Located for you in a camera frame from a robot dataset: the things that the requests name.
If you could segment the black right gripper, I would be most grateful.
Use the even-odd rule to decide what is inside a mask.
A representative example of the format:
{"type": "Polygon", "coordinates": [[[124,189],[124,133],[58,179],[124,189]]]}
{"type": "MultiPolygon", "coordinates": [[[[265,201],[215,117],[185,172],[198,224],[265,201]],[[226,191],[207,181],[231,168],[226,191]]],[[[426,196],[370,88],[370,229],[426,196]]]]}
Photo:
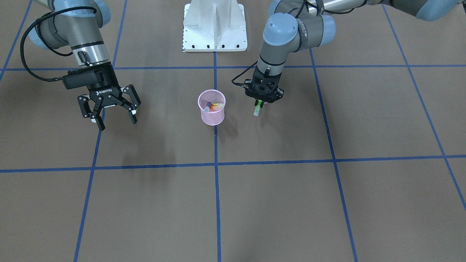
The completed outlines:
{"type": "Polygon", "coordinates": [[[141,99],[132,84],[120,88],[111,62],[70,70],[63,77],[63,83],[68,90],[87,87],[89,97],[84,95],[77,97],[79,108],[83,117],[95,122],[100,131],[106,128],[100,115],[103,107],[115,105],[115,102],[108,97],[109,95],[116,97],[118,105],[129,112],[131,122],[137,123],[136,113],[138,106],[141,105],[141,99]],[[93,110],[89,106],[90,100],[95,102],[93,110]]]}

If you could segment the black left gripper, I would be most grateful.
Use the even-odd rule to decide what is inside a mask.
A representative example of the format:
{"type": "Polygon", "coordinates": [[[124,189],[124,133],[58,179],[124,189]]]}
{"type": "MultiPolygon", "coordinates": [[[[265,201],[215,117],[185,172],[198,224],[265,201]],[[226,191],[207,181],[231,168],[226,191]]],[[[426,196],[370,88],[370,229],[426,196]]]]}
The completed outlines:
{"type": "Polygon", "coordinates": [[[245,94],[249,97],[267,103],[274,103],[284,96],[284,90],[279,88],[281,74],[266,76],[255,68],[252,79],[245,80],[245,94]]]}

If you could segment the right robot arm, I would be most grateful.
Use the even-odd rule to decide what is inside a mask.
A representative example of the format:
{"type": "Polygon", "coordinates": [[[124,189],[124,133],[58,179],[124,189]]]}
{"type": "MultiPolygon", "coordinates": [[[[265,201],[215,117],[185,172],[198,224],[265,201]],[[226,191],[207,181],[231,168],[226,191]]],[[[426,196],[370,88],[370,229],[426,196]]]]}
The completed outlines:
{"type": "Polygon", "coordinates": [[[25,30],[20,41],[20,58],[25,70],[34,78],[45,82],[63,82],[66,89],[86,87],[89,93],[78,96],[77,101],[84,118],[105,129],[101,115],[104,108],[121,106],[129,113],[133,124],[137,122],[137,109],[141,104],[133,85],[121,87],[108,56],[100,28],[111,20],[111,11],[103,0],[39,0],[50,11],[36,19],[25,30]],[[25,61],[26,38],[37,46],[57,53],[68,46],[79,66],[67,75],[43,78],[33,73],[25,61]]]}

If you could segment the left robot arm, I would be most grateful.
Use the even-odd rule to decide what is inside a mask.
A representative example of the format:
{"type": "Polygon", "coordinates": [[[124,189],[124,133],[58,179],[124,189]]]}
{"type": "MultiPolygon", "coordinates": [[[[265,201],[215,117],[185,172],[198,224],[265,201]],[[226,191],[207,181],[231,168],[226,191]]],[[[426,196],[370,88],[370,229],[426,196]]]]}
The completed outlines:
{"type": "Polygon", "coordinates": [[[333,14],[365,5],[389,5],[419,20],[435,21],[458,5],[457,0],[274,0],[268,10],[261,50],[252,79],[241,85],[255,106],[281,99],[279,81],[290,53],[331,43],[336,36],[333,14]]]}

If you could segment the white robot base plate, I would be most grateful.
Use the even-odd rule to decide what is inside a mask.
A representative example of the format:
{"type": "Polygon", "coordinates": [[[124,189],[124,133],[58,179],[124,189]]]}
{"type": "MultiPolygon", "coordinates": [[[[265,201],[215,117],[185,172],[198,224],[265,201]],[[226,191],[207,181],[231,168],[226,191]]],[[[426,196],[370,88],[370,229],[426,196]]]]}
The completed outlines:
{"type": "Polygon", "coordinates": [[[192,0],[183,10],[184,52],[247,50],[245,8],[236,0],[192,0]]]}

